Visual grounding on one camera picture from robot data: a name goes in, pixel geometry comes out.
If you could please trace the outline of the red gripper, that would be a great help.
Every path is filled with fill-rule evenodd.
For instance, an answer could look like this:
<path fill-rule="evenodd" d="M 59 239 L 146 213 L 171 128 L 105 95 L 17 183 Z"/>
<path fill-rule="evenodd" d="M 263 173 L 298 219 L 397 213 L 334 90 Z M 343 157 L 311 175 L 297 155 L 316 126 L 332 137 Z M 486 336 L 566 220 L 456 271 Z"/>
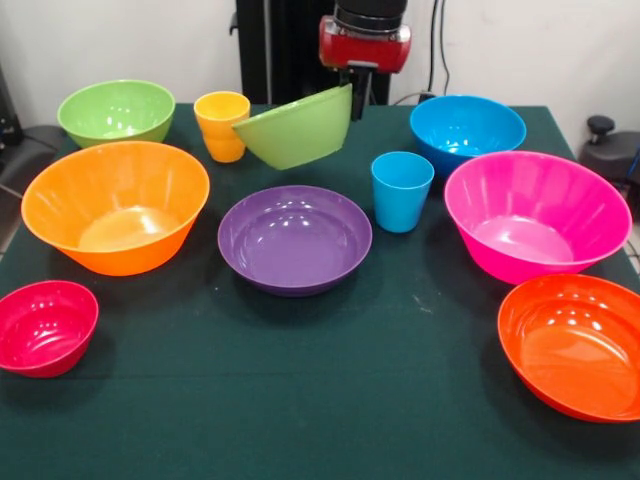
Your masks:
<path fill-rule="evenodd" d="M 319 25 L 319 59 L 328 68 L 366 67 L 395 74 L 406 63 L 411 41 L 408 25 L 401 25 L 395 32 L 374 35 L 349 30 L 339 25 L 333 16 L 325 15 Z M 371 76 L 371 72 L 354 72 L 352 75 L 352 121 L 359 121 L 368 105 Z M 339 85 L 345 86 L 350 82 L 350 72 L 340 70 Z"/>

